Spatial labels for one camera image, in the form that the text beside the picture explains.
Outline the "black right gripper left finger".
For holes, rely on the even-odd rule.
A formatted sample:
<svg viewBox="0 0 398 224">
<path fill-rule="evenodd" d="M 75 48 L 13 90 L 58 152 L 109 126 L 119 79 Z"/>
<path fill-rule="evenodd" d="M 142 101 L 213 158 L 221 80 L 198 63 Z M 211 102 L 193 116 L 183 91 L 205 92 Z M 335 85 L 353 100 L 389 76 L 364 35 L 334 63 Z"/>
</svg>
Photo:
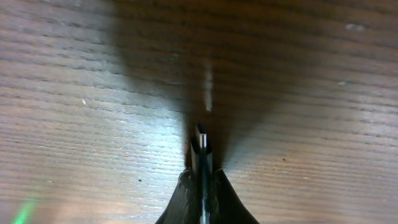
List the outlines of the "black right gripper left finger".
<svg viewBox="0 0 398 224">
<path fill-rule="evenodd" d="M 198 198 L 198 186 L 192 179 L 192 170 L 185 169 L 180 173 L 176 188 L 155 224 L 199 223 Z"/>
</svg>

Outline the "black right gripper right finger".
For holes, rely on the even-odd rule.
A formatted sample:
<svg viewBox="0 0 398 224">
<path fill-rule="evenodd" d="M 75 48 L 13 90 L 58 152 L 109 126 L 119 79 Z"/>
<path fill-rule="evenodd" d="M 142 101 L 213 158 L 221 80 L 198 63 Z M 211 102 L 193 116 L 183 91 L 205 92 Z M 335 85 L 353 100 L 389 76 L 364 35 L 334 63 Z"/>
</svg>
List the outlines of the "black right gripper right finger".
<svg viewBox="0 0 398 224">
<path fill-rule="evenodd" d="M 259 224 L 240 201 L 223 169 L 215 171 L 216 198 L 218 211 L 216 224 Z"/>
</svg>

